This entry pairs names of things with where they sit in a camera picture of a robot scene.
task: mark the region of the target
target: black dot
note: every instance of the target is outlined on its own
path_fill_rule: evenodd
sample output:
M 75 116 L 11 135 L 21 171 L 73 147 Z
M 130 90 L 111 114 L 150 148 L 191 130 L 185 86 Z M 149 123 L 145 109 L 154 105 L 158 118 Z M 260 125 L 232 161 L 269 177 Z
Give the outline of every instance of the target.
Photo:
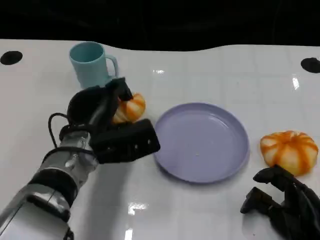
M 19 51 L 7 51 L 0 58 L 0 63 L 2 63 L 3 65 L 16 64 L 22 59 L 22 56 L 22 53 Z
M 315 57 L 303 59 L 301 61 L 301 67 L 309 73 L 320 73 L 320 61 Z

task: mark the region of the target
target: plate rim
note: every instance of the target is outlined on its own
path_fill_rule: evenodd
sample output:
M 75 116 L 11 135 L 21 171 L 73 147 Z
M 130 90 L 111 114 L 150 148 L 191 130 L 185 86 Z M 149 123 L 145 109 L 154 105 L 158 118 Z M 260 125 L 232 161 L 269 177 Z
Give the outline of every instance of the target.
M 197 180 L 189 180 L 189 179 L 184 179 L 180 176 L 177 176 L 173 173 L 171 173 L 170 171 L 168 171 L 164 166 L 161 165 L 160 161 L 159 161 L 159 157 L 158 157 L 158 153 L 156 152 L 154 154 L 154 158 L 157 162 L 157 164 L 163 169 L 165 170 L 167 173 L 169 173 L 170 175 L 174 176 L 175 178 L 177 179 L 180 179 L 182 181 L 185 181 L 185 182 L 189 182 L 189 183 L 195 183 L 195 184 L 210 184 L 210 183 L 218 183 L 220 181 L 223 181 L 223 180 L 226 180 L 232 176 L 234 176 L 235 174 L 237 174 L 243 167 L 245 164 L 247 164 L 247 162 L 249 161 L 249 158 L 250 158 L 250 141 L 249 141 L 249 136 L 248 136 L 248 133 L 246 131 L 246 128 L 245 126 L 242 124 L 242 122 L 234 115 L 232 114 L 230 111 L 220 107 L 220 106 L 217 106 L 217 105 L 214 105 L 214 104 L 210 104 L 210 103 L 205 103 L 205 102 L 187 102 L 187 103 L 182 103 L 182 104 L 178 104 L 178 105 L 175 105 L 171 108 L 169 108 L 168 110 L 166 110 L 159 118 L 158 120 L 156 121 L 155 125 L 154 125 L 154 130 L 155 132 L 157 133 L 157 126 L 159 126 L 159 122 L 161 122 L 161 120 L 163 118 L 165 118 L 170 112 L 174 111 L 175 109 L 177 108 L 180 108 L 180 107 L 183 107 L 183 106 L 187 106 L 187 105 L 201 105 L 201 106 L 209 106 L 210 108 L 216 108 L 216 109 L 219 109 L 223 112 L 226 112 L 227 114 L 229 114 L 231 117 L 233 117 L 240 125 L 240 127 L 242 128 L 243 132 L 244 132 L 244 138 L 245 138 L 245 142 L 246 142 L 246 145 L 247 145 L 247 148 L 246 148 L 246 153 L 244 155 L 244 158 L 242 159 L 241 161 L 241 164 L 239 164 L 233 171 L 231 171 L 230 173 L 226 174 L 225 176 L 219 178 L 219 179 L 215 179 L 215 180 L 210 180 L 210 181 L 197 181 Z

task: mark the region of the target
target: black background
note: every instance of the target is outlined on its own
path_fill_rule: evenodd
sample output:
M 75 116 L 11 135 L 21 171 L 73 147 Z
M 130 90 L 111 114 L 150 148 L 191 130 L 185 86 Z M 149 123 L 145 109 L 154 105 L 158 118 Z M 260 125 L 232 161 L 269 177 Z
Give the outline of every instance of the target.
M 319 46 L 319 7 L 310 0 L 10 0 L 0 8 L 0 38 L 96 41 L 159 51 Z

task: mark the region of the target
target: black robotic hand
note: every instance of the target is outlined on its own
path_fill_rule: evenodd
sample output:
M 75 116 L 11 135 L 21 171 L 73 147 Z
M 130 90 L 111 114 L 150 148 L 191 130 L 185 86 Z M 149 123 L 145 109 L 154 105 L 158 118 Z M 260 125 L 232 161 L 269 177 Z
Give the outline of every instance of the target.
M 271 183 L 284 192 L 284 202 L 254 187 L 246 196 L 240 212 L 257 210 L 270 218 L 271 225 L 288 240 L 320 239 L 320 200 L 313 190 L 279 166 L 265 168 L 253 178 L 258 183 Z
M 132 97 L 124 77 L 78 92 L 69 103 L 69 125 L 61 130 L 60 139 L 81 129 L 89 132 L 89 144 L 100 164 L 132 162 L 157 152 L 160 144 L 149 119 L 113 123 L 119 100 Z

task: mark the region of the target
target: purple plate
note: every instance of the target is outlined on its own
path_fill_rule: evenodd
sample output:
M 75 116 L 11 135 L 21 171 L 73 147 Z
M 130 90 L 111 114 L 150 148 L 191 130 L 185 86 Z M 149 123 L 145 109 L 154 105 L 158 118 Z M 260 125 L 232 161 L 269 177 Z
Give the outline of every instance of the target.
M 243 125 L 228 111 L 187 103 L 166 111 L 155 125 L 161 149 L 155 159 L 167 172 L 193 183 L 234 175 L 249 158 Z

